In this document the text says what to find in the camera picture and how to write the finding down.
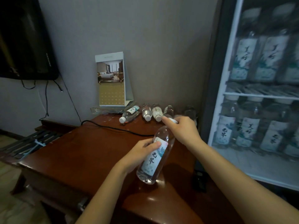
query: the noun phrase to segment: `wall-mounted television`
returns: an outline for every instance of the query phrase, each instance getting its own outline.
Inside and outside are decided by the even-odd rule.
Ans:
[[[1,0],[0,77],[55,80],[58,75],[38,0]]]

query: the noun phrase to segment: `glass door refrigerator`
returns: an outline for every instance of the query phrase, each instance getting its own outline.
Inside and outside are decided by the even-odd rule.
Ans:
[[[298,6],[298,0],[219,0],[199,120],[201,138],[237,168],[296,191]]]

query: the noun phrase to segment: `person's left hand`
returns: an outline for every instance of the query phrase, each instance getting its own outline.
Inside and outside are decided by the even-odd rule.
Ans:
[[[136,166],[154,150],[161,146],[161,142],[152,143],[152,138],[141,140],[116,165],[121,166],[125,174],[130,173]]]

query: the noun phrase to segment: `black cable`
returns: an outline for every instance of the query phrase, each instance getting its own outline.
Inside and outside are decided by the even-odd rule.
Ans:
[[[40,118],[39,121],[41,121],[42,119],[44,119],[44,118],[46,118],[47,116],[49,116],[49,113],[48,113],[48,97],[47,97],[47,87],[48,87],[48,83],[49,83],[49,80],[47,80],[46,90],[45,90],[45,96],[46,96],[46,115],[45,115],[45,117]]]
[[[55,80],[53,80],[53,82],[55,82],[58,88],[60,89],[60,91],[63,92],[62,88],[58,85],[58,83]]]
[[[125,131],[125,132],[132,133],[132,134],[142,136],[142,137],[153,137],[153,136],[155,136],[154,134],[139,134],[139,133],[135,133],[135,132],[132,132],[132,131],[123,130],[123,129],[119,129],[119,128],[115,128],[115,127],[103,126],[103,125],[97,124],[97,123],[95,123],[91,120],[84,120],[83,122],[81,122],[81,125],[83,125],[84,122],[91,122],[91,123],[97,125],[98,127],[104,127],[104,128],[109,128],[109,129],[118,130],[118,131]]]
[[[27,87],[25,87],[25,85],[24,85],[24,82],[23,82],[23,80],[21,79],[21,82],[22,82],[22,85],[23,85],[23,87],[25,88],[25,89],[27,89],[27,90],[32,90],[32,89],[34,89],[35,88],[35,83],[36,83],[36,80],[34,80],[34,86],[33,87],[31,87],[31,88],[27,88]]]
[[[76,107],[75,107],[75,105],[74,105],[73,100],[72,100],[72,97],[70,96],[69,90],[68,90],[68,88],[66,87],[66,84],[65,84],[65,82],[64,82],[64,80],[63,80],[63,78],[62,78],[62,75],[61,75],[60,73],[59,73],[59,75],[60,75],[60,77],[61,77],[61,79],[62,79],[62,82],[63,82],[65,88],[66,88],[66,91],[67,91],[68,94],[69,94],[69,97],[70,97],[70,99],[71,99],[71,102],[73,103],[74,109],[75,109],[75,111],[76,111],[76,113],[77,113],[77,116],[79,117],[80,123],[82,123],[81,118],[80,118],[80,116],[79,116],[79,113],[78,113],[78,111],[77,111],[77,109],[76,109]]]

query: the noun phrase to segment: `brown wooden desk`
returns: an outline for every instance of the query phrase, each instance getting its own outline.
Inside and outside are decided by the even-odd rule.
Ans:
[[[154,134],[163,123],[141,116],[126,125],[119,115],[102,115],[98,124]],[[91,123],[65,134],[20,164],[30,185],[50,199],[75,209],[84,195],[93,196],[110,169],[144,137],[100,128]],[[125,180],[118,204],[157,223],[243,223],[232,205],[209,179],[207,193],[191,187],[196,158],[176,141],[154,185],[133,171]]]

